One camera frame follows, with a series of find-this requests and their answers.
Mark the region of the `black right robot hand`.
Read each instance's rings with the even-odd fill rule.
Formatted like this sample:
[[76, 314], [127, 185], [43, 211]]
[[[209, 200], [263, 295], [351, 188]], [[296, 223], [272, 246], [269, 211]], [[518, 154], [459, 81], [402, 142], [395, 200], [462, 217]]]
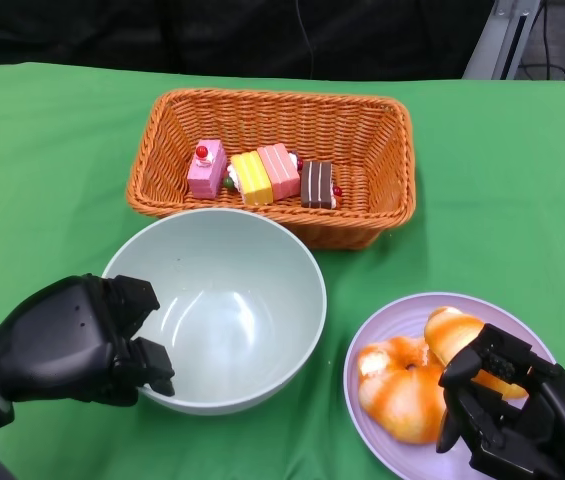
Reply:
[[495, 479], [565, 479], [565, 369], [487, 324], [439, 381], [446, 412], [436, 451], [459, 440]]

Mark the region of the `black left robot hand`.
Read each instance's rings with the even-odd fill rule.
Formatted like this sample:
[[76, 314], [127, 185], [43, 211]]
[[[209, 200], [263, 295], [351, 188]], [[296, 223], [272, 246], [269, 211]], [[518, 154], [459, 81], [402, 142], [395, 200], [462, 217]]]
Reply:
[[138, 336], [160, 307], [150, 282], [85, 274], [20, 303], [0, 324], [0, 394], [12, 402], [136, 404], [141, 387], [171, 397], [166, 348]]

